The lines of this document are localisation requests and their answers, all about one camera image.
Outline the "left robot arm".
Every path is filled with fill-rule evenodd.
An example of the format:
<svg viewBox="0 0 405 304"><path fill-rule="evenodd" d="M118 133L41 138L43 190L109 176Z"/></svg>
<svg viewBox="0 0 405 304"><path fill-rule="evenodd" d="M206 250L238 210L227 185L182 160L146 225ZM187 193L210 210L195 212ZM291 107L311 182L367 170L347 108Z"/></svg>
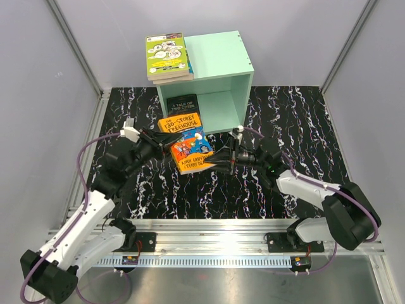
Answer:
<svg viewBox="0 0 405 304"><path fill-rule="evenodd" d="M130 251L136 242L136 227L124 218L112 220L106 230L86 242L97 223L115 207L129 180L149 160L162 160L181 138L180 133L136 130L123 127L118 141L105 154L104 165L84 200L55 236L39 250L27 250L20 263L24 282L20 299L28 303L25 288L30 286L45 299L63 303L79 279L103 256L115 250Z"/></svg>

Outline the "orange 130-Storey Treehouse book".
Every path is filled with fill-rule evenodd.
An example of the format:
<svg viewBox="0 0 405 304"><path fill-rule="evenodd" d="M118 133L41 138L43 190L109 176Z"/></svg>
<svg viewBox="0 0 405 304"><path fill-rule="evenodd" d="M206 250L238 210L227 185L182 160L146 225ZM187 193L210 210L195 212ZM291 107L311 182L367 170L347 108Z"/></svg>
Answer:
<svg viewBox="0 0 405 304"><path fill-rule="evenodd" d="M213 148L204 133L197 112L184 113L158 122L161 132L178 133L182 137L170 148L181 175L193 174L213 167L205 159L213 155Z"/></svg>

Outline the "blue 26-Storey Treehouse book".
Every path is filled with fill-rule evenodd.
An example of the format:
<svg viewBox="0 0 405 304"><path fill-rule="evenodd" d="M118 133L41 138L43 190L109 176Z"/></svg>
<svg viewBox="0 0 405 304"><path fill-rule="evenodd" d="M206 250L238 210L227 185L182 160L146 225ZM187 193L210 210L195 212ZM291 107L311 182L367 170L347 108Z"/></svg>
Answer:
<svg viewBox="0 0 405 304"><path fill-rule="evenodd" d="M189 54L188 54L188 49L187 49L187 44L186 44L186 42L184 43L184 46L185 46L185 53L186 53L186 56L187 56L187 64L188 64L188 68L189 68L189 76L188 76L188 79L189 79L189 80L193 80L193 79L194 79L194 71L193 71L193 69L192 69L192 65L191 65L191 62L190 62L190 58L189 58Z"/></svg>

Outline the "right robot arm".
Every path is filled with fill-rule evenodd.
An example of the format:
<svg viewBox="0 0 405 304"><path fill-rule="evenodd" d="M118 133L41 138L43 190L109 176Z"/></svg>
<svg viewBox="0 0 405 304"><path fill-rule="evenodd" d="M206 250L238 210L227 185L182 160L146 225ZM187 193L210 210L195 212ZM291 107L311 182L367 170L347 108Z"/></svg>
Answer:
<svg viewBox="0 0 405 304"><path fill-rule="evenodd" d="M205 163L230 175L238 167L253 168L265 188L323 211L322 217L296 220L287 228L285 238L291 250L302 251L317 241L334 241L352 251L376 240L380 217L357 184L333 184L299 173L277 140L270 137L262 137L256 149L247 149L241 145L243 131L239 128L229 132L227 143Z"/></svg>

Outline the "dark Tale of Two Cities book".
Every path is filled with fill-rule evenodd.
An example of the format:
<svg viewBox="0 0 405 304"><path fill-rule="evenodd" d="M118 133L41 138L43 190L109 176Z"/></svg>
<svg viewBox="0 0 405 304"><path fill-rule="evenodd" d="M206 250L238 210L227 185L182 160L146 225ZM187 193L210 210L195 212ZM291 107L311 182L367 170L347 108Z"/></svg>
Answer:
<svg viewBox="0 0 405 304"><path fill-rule="evenodd" d="M196 94L186 94L168 98L166 103L169 117L189 113L197 113L200 115Z"/></svg>

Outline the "lime green book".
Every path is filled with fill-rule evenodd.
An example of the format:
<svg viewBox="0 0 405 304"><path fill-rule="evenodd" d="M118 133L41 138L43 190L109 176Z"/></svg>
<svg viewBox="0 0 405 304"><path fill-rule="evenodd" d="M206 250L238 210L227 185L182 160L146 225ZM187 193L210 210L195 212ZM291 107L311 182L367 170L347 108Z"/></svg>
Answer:
<svg viewBox="0 0 405 304"><path fill-rule="evenodd" d="M182 32L146 37L146 73L149 80L181 77L189 73Z"/></svg>

